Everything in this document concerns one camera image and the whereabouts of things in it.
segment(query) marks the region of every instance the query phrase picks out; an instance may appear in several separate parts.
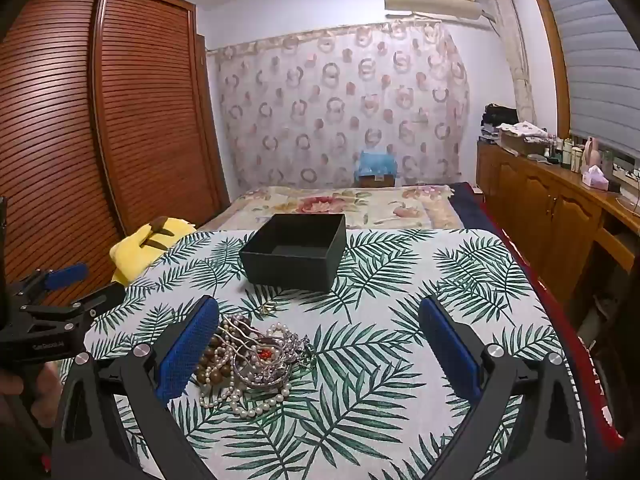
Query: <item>blue gripper pad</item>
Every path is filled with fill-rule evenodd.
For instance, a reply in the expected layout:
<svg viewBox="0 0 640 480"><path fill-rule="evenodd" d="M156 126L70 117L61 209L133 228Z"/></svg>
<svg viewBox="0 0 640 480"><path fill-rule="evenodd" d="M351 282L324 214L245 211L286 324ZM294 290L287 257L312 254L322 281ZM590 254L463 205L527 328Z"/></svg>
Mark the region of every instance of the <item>blue gripper pad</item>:
<svg viewBox="0 0 640 480"><path fill-rule="evenodd" d="M218 302L204 301L197 312L183 322L182 333L158 367L156 397L165 404L180 397L213 333L218 328Z"/></svg>
<svg viewBox="0 0 640 480"><path fill-rule="evenodd" d="M73 285L75 282L81 282L88 275L89 269L85 264L75 264L47 274L44 287L47 290L58 290L59 288Z"/></svg>
<svg viewBox="0 0 640 480"><path fill-rule="evenodd" d="M465 332L469 339L477 339L469 325L454 322L442 306L427 297L420 303L418 313L420 328L445 373L454 393L471 404L482 396L480 363L462 341L456 329Z"/></svg>

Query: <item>leaf-patterned tablecloth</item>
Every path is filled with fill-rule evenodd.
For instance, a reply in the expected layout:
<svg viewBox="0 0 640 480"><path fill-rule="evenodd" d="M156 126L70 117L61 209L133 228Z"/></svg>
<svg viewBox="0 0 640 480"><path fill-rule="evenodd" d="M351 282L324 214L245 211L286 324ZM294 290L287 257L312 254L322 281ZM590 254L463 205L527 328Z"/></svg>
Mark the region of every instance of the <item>leaf-patterned tablecloth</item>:
<svg viewBox="0 0 640 480"><path fill-rule="evenodd" d="M511 354L562 353L538 297L505 245L485 231L350 231L328 294L254 286L238 251L251 232L196 232L183 238L98 318L86 337L96 358L122 355L181 320L203 294L223 313L275 320L308 335L316 368L297 371L290 397L252 420L228 404L198 405L187 385L169 409L219 479L421 478L469 409L453 394L418 330L417 307L436 294L453 319ZM68 362L63 371L68 369ZM263 396L243 397L246 408ZM512 397L479 472L500 459L518 411ZM159 476L126 398L118 399L143 467Z"/></svg>

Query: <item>window blind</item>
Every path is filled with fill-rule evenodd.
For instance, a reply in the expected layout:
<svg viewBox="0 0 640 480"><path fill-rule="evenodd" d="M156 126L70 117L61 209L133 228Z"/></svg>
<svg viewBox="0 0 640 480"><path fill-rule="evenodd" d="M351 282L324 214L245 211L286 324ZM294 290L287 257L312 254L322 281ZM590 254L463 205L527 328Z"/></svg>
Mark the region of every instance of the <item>window blind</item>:
<svg viewBox="0 0 640 480"><path fill-rule="evenodd" d="M640 51L608 0L549 0L564 51L572 134L640 158Z"/></svg>

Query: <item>patterned curtain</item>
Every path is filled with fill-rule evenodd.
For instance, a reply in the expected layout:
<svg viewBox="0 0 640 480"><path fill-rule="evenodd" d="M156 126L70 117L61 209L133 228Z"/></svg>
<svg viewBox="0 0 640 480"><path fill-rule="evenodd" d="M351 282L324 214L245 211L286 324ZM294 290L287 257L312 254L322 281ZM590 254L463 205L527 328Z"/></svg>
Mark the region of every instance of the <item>patterned curtain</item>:
<svg viewBox="0 0 640 480"><path fill-rule="evenodd" d="M469 85L441 23L315 30L216 57L244 190L352 186L361 150L395 156L401 184L460 175Z"/></svg>

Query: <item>black box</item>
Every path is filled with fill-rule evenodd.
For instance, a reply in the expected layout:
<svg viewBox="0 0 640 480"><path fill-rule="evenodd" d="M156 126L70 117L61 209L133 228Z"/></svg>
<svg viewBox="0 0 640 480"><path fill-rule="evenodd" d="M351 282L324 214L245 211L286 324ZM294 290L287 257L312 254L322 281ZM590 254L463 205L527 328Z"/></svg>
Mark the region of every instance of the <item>black box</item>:
<svg viewBox="0 0 640 480"><path fill-rule="evenodd" d="M277 214L240 250L251 283L329 292L347 231L342 214Z"/></svg>

